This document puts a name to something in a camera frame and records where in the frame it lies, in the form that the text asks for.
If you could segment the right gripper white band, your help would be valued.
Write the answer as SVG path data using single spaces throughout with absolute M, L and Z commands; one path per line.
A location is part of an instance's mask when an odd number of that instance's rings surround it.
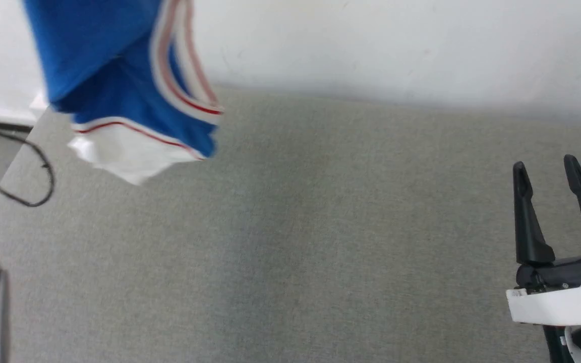
M 563 165 L 569 188 L 581 214 L 581 165 L 565 155 Z M 546 244 L 532 202 L 534 191 L 522 161 L 513 165 L 516 287 L 506 299 L 514 322 L 544 326 L 581 326 L 581 257 L 555 261 Z

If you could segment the blue shirt with white sleeves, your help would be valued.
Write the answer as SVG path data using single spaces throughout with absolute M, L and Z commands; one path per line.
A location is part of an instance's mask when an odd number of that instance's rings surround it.
M 138 185 L 213 156 L 223 108 L 195 49 L 194 0 L 22 3 L 78 158 Z

